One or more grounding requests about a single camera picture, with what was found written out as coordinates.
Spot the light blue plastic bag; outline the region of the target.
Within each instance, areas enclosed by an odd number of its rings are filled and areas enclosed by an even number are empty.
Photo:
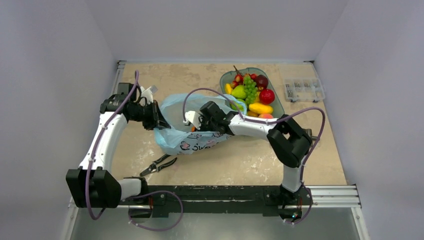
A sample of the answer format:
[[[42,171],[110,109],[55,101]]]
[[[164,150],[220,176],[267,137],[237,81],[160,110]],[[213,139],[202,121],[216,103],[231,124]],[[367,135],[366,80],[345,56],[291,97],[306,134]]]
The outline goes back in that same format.
[[[247,113],[247,105],[241,99],[224,94],[231,101],[238,104],[242,114]],[[171,94],[166,97],[159,109],[166,122],[171,128],[154,129],[154,137],[157,145],[168,155],[190,155],[195,151],[208,149],[230,138],[228,134],[215,131],[192,131],[193,125],[185,125],[183,122],[183,103],[187,93]],[[224,113],[233,111],[229,102],[223,96],[206,96],[191,94],[185,104],[185,111],[196,111],[207,102],[215,102]]]

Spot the yellow fake mango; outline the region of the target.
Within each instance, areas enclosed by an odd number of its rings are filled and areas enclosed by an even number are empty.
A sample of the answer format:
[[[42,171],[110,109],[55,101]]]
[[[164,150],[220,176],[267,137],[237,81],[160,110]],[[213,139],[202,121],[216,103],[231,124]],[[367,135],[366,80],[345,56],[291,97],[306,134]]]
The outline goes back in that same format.
[[[251,103],[248,106],[248,109],[251,112],[254,112],[258,115],[260,115],[260,114],[272,114],[274,112],[273,107],[271,107],[270,105],[262,104],[260,102]]]

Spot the green fake grapes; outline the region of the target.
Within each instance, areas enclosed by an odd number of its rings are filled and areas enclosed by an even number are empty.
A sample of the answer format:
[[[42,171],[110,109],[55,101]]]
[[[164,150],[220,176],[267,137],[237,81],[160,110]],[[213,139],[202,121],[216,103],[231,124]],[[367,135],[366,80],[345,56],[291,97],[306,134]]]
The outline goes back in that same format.
[[[243,77],[243,87],[246,94],[245,102],[247,105],[254,103],[257,98],[258,88],[256,82],[251,78],[249,74],[245,74]]]

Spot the dark red fake apple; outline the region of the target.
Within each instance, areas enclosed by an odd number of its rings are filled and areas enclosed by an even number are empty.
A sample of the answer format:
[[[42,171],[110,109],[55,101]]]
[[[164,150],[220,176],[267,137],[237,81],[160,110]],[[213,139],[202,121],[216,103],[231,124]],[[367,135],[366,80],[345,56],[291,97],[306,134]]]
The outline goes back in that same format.
[[[257,76],[255,77],[254,81],[255,81],[256,86],[258,87],[258,90],[259,90],[259,91],[262,91],[262,90],[264,90],[264,89],[267,89],[267,88],[268,88],[268,85],[269,85],[269,79],[268,79],[266,76],[264,76],[264,75],[262,75],[262,74],[257,75]]]

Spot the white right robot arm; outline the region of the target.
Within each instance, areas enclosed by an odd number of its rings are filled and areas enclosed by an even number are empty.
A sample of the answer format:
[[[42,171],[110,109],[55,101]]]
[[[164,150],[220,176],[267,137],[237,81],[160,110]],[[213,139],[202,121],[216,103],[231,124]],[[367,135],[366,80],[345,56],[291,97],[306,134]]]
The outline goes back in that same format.
[[[213,101],[204,104],[199,111],[202,130],[268,141],[275,156],[283,164],[282,200],[292,204],[300,198],[303,164],[313,141],[294,119],[288,118],[287,114],[280,118],[262,119],[240,115],[236,111],[225,113]]]

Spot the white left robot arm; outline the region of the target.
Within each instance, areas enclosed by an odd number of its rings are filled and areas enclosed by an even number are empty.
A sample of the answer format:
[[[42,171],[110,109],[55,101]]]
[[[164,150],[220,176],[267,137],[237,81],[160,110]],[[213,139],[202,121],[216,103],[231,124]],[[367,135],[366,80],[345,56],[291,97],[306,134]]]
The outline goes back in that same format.
[[[78,168],[66,173],[66,183],[79,208],[116,208],[130,198],[138,205],[146,203],[149,191],[142,177],[115,179],[110,170],[119,139],[128,122],[141,122],[146,130],[166,129],[155,85],[144,88],[132,83],[119,83],[117,93],[100,105],[99,123],[87,154]]]

